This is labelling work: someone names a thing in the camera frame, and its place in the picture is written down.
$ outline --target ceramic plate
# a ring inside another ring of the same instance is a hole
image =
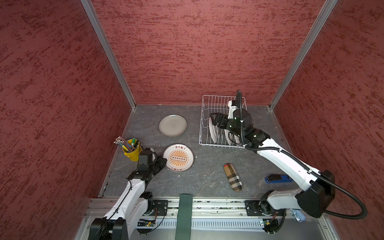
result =
[[[167,159],[167,167],[174,172],[188,170],[194,160],[192,151],[183,144],[174,144],[164,151],[164,158]]]
[[[218,142],[218,128],[217,128],[217,126],[214,126],[212,124],[211,118],[209,118],[208,124],[209,124],[209,132],[211,133],[212,141],[217,144],[217,142]]]
[[[187,129],[187,121],[180,115],[169,115],[159,124],[159,130],[167,137],[181,135]]]

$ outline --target pencil cup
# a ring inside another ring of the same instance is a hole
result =
[[[127,142],[132,146],[132,139],[129,139]],[[129,157],[129,159],[131,159],[132,161],[137,162],[139,160],[139,154],[141,153],[141,151],[143,151],[143,148],[141,147],[141,142],[139,142],[139,145],[133,152],[127,151],[127,149],[124,147],[122,148],[122,150],[124,151],[125,156]]]

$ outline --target dish rack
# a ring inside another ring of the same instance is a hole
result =
[[[230,96],[215,96],[203,95],[201,105],[201,119],[200,119],[200,134],[199,144],[203,146],[217,146],[217,147],[231,147],[231,148],[244,148],[236,146],[234,143],[228,144],[225,138],[224,129],[218,130],[218,142],[214,143],[209,131],[209,116],[211,113],[228,114],[228,101],[236,100],[236,97]],[[245,97],[243,97],[243,108],[247,109]]]

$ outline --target gray marble surface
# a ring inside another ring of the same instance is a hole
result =
[[[264,106],[249,106],[253,123],[269,134],[278,144],[287,147],[282,133]],[[177,137],[166,137],[159,131],[162,118],[171,114],[183,116],[188,123],[186,131]],[[194,197],[259,198],[270,189],[289,190],[295,183],[267,184],[269,174],[283,174],[273,163],[245,149],[230,149],[199,145],[201,106],[196,105],[139,105],[129,127],[128,139],[139,139],[144,147],[151,147],[158,154],[175,143],[188,146],[194,156],[193,166],[185,172],[173,172],[164,168],[148,184],[146,191],[157,197],[178,197],[181,193]],[[229,185],[223,166],[232,163],[243,182],[243,189],[235,192]],[[127,185],[129,174],[136,169],[131,161],[119,151],[109,177],[104,196],[120,196]]]

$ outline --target textured red wall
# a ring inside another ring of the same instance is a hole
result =
[[[381,0],[339,0],[275,108],[293,152],[366,204],[363,220],[333,219],[342,239],[383,239],[383,12]],[[359,207],[337,192],[329,209]]]
[[[324,0],[94,0],[137,103],[269,104]]]
[[[73,239],[129,104],[79,0],[0,3],[0,239]]]

